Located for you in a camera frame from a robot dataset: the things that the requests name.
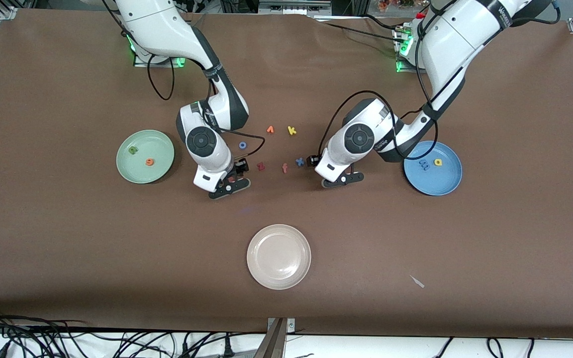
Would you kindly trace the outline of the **pale green plate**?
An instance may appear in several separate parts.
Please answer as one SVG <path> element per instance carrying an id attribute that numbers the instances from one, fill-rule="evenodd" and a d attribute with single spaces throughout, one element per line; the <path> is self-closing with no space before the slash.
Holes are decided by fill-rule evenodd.
<path id="1" fill-rule="evenodd" d="M 134 155 L 128 152 L 130 146 L 138 148 Z M 155 159 L 153 166 L 145 165 L 147 158 Z M 175 158 L 171 139 L 161 131 L 138 131 L 121 143 L 116 154 L 116 167 L 125 180 L 136 184 L 147 184 L 161 179 L 170 170 Z"/>

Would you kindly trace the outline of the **beige plate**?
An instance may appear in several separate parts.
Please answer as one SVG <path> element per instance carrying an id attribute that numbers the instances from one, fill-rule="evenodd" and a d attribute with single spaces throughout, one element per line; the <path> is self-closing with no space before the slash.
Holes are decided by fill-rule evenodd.
<path id="1" fill-rule="evenodd" d="M 312 253 L 307 238 L 295 227 L 274 224 L 259 230 L 246 252 L 253 279 L 272 290 L 299 284 L 309 272 Z"/>

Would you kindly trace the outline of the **blue plate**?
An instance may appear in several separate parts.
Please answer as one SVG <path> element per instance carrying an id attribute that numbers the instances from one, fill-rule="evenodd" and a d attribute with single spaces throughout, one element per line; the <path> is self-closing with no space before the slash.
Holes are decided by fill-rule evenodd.
<path id="1" fill-rule="evenodd" d="M 423 155 L 431 150 L 426 156 L 416 160 L 404 160 L 403 169 L 407 181 L 417 191 L 431 196 L 442 196 L 453 192 L 463 179 L 463 166 L 459 156 L 447 145 L 437 142 L 434 146 L 432 141 L 421 141 L 414 147 L 411 157 Z M 442 166 L 435 166 L 436 158 L 443 160 Z M 430 169 L 424 172 L 420 160 L 426 160 Z"/>

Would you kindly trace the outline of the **grey metal background device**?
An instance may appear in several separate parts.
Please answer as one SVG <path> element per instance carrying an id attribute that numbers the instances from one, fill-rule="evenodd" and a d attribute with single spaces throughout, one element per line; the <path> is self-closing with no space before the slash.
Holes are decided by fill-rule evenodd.
<path id="1" fill-rule="evenodd" d="M 332 16 L 331 0 L 259 0 L 258 14 Z"/>

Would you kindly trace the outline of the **brown table cover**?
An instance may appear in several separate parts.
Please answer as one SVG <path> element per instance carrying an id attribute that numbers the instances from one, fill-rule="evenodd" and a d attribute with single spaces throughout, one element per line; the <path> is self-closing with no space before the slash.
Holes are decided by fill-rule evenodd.
<path id="1" fill-rule="evenodd" d="M 472 61 L 438 122 L 463 163 L 459 188 L 440 197 L 375 153 L 355 165 L 364 181 L 341 188 L 296 167 L 355 91 L 400 115 L 423 104 L 382 39 L 302 15 L 199 25 L 249 106 L 243 132 L 276 129 L 249 158 L 252 186 L 217 201 L 193 184 L 175 127 L 207 93 L 200 68 L 181 68 L 160 100 L 108 13 L 21 9 L 1 24 L 0 313 L 100 328 L 259 332 L 294 317 L 307 334 L 573 337 L 566 25 L 512 28 Z M 166 134 L 175 158 L 136 184 L 116 154 L 144 130 Z M 286 290 L 247 267 L 253 236 L 274 224 L 298 229 L 312 253 Z"/>

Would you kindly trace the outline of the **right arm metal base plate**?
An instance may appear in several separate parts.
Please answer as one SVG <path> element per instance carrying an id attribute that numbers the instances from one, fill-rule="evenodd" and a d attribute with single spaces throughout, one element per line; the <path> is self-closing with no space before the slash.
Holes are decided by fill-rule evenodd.
<path id="1" fill-rule="evenodd" d="M 133 52 L 133 66 L 146 68 L 182 68 L 185 66 L 185 58 L 166 58 L 159 55 L 152 55 L 148 52 Z"/>

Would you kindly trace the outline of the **metal table edge bracket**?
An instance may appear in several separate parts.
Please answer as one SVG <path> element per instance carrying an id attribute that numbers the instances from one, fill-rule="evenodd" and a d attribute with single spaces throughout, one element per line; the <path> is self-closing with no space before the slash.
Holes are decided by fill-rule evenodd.
<path id="1" fill-rule="evenodd" d="M 268 331 L 253 358 L 284 358 L 288 333 L 295 333 L 295 318 L 269 318 Z"/>

